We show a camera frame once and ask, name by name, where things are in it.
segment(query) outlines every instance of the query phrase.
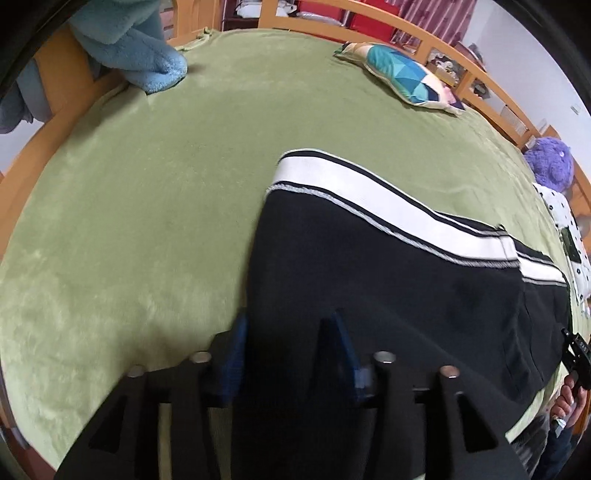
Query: bed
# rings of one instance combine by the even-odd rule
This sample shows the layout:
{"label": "bed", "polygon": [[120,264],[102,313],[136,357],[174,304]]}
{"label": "bed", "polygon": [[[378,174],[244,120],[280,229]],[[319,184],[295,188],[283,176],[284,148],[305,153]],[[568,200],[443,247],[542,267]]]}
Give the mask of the bed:
{"label": "bed", "polygon": [[[322,3],[419,38],[413,56],[424,64],[432,48],[456,59],[466,73],[455,93],[472,108],[455,118],[403,104],[362,69],[334,59],[338,44],[316,36],[370,37],[275,17],[277,0],[264,0],[258,29],[227,33],[202,30],[219,26],[216,1],[177,0],[169,42],[183,50],[189,74],[150,96],[117,72],[93,80],[67,28],[36,54],[54,116],[0,183],[1,404],[4,425],[18,426],[53,468],[131,365],[176,364],[229,326],[244,302],[265,188],[289,149],[342,155],[437,210],[501,223],[568,275],[520,153],[540,132],[515,102],[415,25],[353,0]],[[471,91],[476,79],[524,133]],[[591,213],[580,168],[576,184]],[[572,198],[584,209],[581,195]],[[574,307],[573,328],[591,333]],[[561,377],[536,396],[509,440]],[[226,421],[215,422],[225,478]]]}

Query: blue fleece blanket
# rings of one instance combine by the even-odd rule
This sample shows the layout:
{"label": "blue fleece blanket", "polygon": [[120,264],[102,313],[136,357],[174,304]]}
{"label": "blue fleece blanket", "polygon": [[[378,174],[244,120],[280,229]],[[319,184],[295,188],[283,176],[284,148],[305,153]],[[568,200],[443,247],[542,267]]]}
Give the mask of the blue fleece blanket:
{"label": "blue fleece blanket", "polygon": [[146,93],[160,92],[187,74],[187,61],[164,41],[159,0],[90,0],[70,19],[91,57],[119,69]]}
{"label": "blue fleece blanket", "polygon": [[[155,93],[187,74],[183,55],[164,41],[159,6],[159,0],[90,0],[69,23],[91,58]],[[21,120],[45,122],[50,117],[37,64],[31,60],[0,101],[0,134],[11,132]]]}

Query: purple plush toy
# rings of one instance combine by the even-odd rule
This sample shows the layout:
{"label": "purple plush toy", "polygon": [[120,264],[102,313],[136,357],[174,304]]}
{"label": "purple plush toy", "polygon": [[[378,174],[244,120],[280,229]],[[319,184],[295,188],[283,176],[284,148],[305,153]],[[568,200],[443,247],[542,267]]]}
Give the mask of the purple plush toy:
{"label": "purple plush toy", "polygon": [[570,148],[558,138],[538,138],[524,157],[540,185],[562,193],[572,184],[573,156]]}

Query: striped curtain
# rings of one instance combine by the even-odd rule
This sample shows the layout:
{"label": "striped curtain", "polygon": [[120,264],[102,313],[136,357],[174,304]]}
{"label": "striped curtain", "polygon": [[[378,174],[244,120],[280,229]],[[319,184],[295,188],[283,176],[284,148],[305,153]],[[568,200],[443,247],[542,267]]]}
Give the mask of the striped curtain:
{"label": "striped curtain", "polygon": [[[476,0],[390,0],[400,8],[400,17],[431,32],[452,47],[464,37]],[[392,39],[398,44],[417,46],[418,40],[398,32]]]}

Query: metal bolt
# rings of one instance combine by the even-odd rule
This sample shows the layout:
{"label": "metal bolt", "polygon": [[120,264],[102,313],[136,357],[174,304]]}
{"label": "metal bolt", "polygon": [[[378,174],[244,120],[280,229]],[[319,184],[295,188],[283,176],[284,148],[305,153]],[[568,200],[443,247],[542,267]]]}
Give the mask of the metal bolt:
{"label": "metal bolt", "polygon": [[396,361],[396,355],[390,352],[375,352],[374,359],[381,364],[391,364]]}
{"label": "metal bolt", "polygon": [[212,359],[212,354],[209,352],[195,352],[189,357],[194,364],[206,364]]}
{"label": "metal bolt", "polygon": [[454,367],[453,365],[444,365],[439,369],[441,374],[447,378],[457,378],[460,376],[460,370],[458,367]]}
{"label": "metal bolt", "polygon": [[134,365],[127,372],[127,376],[131,378],[141,377],[145,372],[145,368],[141,365]]}

